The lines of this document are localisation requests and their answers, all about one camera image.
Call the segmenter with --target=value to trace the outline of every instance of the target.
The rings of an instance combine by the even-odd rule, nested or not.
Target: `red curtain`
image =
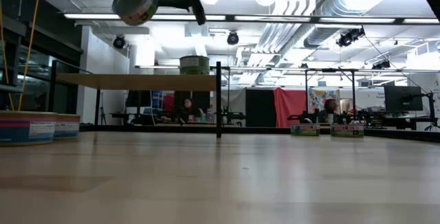
[[[300,115],[305,111],[306,91],[286,91],[281,88],[274,90],[276,110],[276,127],[290,128],[298,120],[289,121],[290,115]]]

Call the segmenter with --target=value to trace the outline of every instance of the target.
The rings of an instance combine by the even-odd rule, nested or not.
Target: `cable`
[[[23,99],[23,92],[25,91],[25,86],[26,86],[26,74],[28,73],[28,65],[29,65],[30,53],[32,51],[32,42],[34,41],[36,14],[38,13],[38,10],[39,10],[39,3],[40,3],[40,0],[36,0],[35,1],[34,20],[32,21],[32,28],[31,28],[31,32],[30,32],[29,50],[27,51],[25,71],[24,71],[24,74],[23,74],[23,86],[21,87],[18,111],[21,110],[21,101]]]

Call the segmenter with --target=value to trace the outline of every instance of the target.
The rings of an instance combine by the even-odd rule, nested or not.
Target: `striped container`
[[[180,58],[181,75],[209,75],[209,58],[205,56],[184,56]]]
[[[80,116],[58,114],[56,118],[54,139],[76,139],[80,132]]]
[[[56,113],[0,111],[0,146],[52,143],[56,117]]]

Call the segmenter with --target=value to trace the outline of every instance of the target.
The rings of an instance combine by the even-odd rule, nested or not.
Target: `poster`
[[[338,108],[336,111],[339,111],[339,92],[337,90],[315,90],[309,89],[309,112],[313,113],[315,109],[319,109],[320,111],[324,110],[324,103],[326,100],[336,100],[338,104]]]

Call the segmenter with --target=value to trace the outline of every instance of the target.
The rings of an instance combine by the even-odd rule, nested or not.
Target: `green bucket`
[[[141,25],[157,11],[158,0],[113,0],[111,9],[127,25]]]
[[[180,58],[181,75],[209,75],[209,58],[205,56],[184,56]]]

